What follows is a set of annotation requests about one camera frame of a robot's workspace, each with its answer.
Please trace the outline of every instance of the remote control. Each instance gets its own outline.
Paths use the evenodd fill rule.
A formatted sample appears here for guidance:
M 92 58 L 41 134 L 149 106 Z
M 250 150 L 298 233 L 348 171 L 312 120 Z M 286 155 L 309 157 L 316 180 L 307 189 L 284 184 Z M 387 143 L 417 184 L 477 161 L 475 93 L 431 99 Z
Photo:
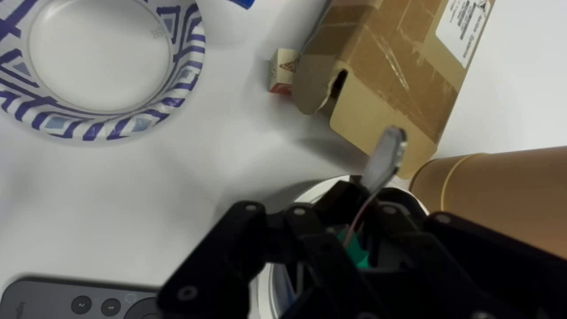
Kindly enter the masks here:
M 162 319 L 156 288 L 22 278 L 2 295 L 0 319 Z

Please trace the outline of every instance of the white surface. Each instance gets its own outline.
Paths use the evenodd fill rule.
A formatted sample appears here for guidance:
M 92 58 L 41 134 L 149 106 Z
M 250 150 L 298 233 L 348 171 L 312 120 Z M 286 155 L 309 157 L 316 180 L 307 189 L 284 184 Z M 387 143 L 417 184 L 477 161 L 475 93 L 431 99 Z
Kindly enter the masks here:
M 2 285 L 23 272 L 160 285 L 231 200 L 360 170 L 325 118 L 266 92 L 270 56 L 302 46 L 323 1 L 202 0 L 204 77 L 140 140 L 64 145 L 0 116 Z M 566 8 L 498 0 L 440 154 L 566 143 Z
M 92 111 L 140 106 L 170 72 L 169 33 L 137 0 L 52 1 L 29 42 L 43 83 Z
M 472 62 L 491 8 L 493 0 L 447 1 L 436 35 L 465 67 Z

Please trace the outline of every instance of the cardboard box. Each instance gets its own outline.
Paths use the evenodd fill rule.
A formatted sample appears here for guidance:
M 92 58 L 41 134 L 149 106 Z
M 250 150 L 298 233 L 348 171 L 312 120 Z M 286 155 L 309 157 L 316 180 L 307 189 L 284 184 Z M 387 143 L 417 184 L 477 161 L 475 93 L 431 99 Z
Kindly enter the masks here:
M 401 170 L 436 150 L 495 0 L 333 0 L 307 42 L 293 97 L 372 154 L 388 125 L 408 132 Z
M 294 81 L 298 51 L 280 47 L 271 60 L 270 92 L 289 95 Z

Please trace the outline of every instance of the label on box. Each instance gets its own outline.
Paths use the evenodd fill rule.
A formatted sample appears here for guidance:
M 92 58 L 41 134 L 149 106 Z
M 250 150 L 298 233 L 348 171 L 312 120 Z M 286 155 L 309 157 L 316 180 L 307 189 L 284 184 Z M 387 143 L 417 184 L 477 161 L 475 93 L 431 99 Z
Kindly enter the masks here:
M 465 67 L 475 53 L 491 8 L 491 0 L 449 0 L 445 7 L 436 35 Z

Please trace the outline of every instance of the cardboard tube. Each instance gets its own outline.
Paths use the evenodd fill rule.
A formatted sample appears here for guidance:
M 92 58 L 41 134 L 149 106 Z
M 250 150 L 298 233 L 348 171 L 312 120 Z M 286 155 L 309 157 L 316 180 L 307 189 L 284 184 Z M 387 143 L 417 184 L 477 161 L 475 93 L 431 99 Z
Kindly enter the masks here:
M 567 147 L 434 159 L 411 191 L 447 210 L 567 258 Z

